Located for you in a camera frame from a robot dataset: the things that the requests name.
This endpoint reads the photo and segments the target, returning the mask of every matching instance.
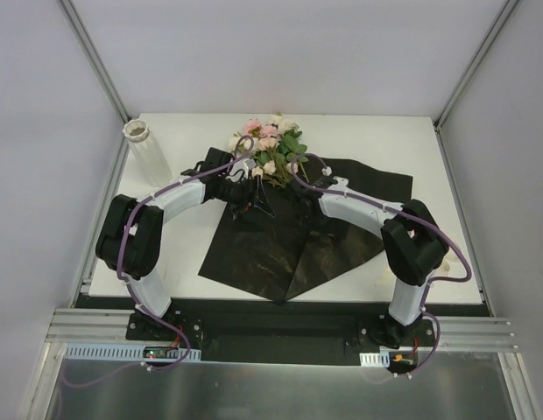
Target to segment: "bouquet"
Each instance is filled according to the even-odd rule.
[[[237,132],[229,140],[229,149],[234,151],[241,136],[252,136],[254,138],[254,148],[250,154],[256,161],[257,166],[252,168],[253,177],[261,177],[273,186],[285,188],[289,181],[293,179],[292,166],[290,162],[301,153],[307,151],[307,146],[300,144],[302,131],[299,125],[287,118],[281,113],[272,115],[266,125],[258,119],[249,120],[243,128],[243,132]],[[250,140],[243,140],[239,149],[248,150]],[[306,157],[301,157],[294,165],[294,171],[299,172],[308,181],[307,173],[303,163],[307,162]]]

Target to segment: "black paper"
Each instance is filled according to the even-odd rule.
[[[380,200],[407,202],[413,179],[377,171],[349,159],[325,159],[334,175],[349,179],[349,187]],[[320,166],[305,164],[311,181]],[[232,220],[227,206],[199,275],[284,302],[369,261],[383,250],[375,235],[332,219],[320,231],[302,227],[289,193],[264,183],[275,218],[252,209]]]

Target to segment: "robotic arm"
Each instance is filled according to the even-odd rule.
[[[193,170],[184,171],[176,181],[215,169],[231,159],[231,154],[211,148],[203,162]],[[313,186],[369,198],[348,189],[347,179],[333,177],[325,171],[323,173],[324,176]],[[300,211],[308,221],[341,219],[383,240],[389,265],[397,281],[387,315],[370,331],[369,336],[379,345],[398,348],[421,321],[420,306],[427,279],[441,265],[448,252],[448,245],[419,223],[401,216],[393,217],[383,208],[342,195],[308,190],[300,185],[294,185],[293,188]],[[123,273],[142,305],[157,317],[164,317],[171,303],[156,270],[162,227],[184,210],[211,199],[230,203],[234,215],[243,213],[250,210],[257,200],[257,181],[250,176],[234,181],[229,178],[228,171],[223,170],[154,196],[148,206],[140,208],[136,216],[135,230],[130,231],[123,254]],[[95,252],[113,270],[117,266],[124,226],[137,204],[137,199],[125,195],[116,196],[110,204]],[[435,224],[426,206],[420,201],[413,199],[405,205],[385,204]]]

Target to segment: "tabletop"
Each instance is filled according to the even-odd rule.
[[[459,221],[441,151],[428,117],[285,115],[303,131],[301,142],[326,158],[351,158],[375,169],[413,176],[415,199],[422,200],[440,228],[455,241],[468,260],[468,250]],[[173,176],[205,158],[209,147],[226,149],[232,134],[258,114],[149,114],[145,121],[165,153]],[[136,159],[128,154],[118,193],[144,196],[154,191],[143,179]],[[159,274],[174,298],[249,299],[262,297],[198,276],[222,216],[225,203],[210,200],[186,210],[163,229]],[[462,277],[464,268],[452,253],[441,274]],[[395,276],[385,253],[366,264],[316,287],[292,301],[390,302]],[[89,290],[91,296],[128,296],[116,273],[99,262]],[[468,283],[439,282],[429,293],[431,304],[480,304],[475,278]]]

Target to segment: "gray wall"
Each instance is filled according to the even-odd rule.
[[[56,2],[0,2],[0,420],[72,293],[120,127]]]
[[[543,0],[525,0],[443,128],[497,315],[543,410]]]
[[[74,2],[132,115],[436,116],[503,1]]]

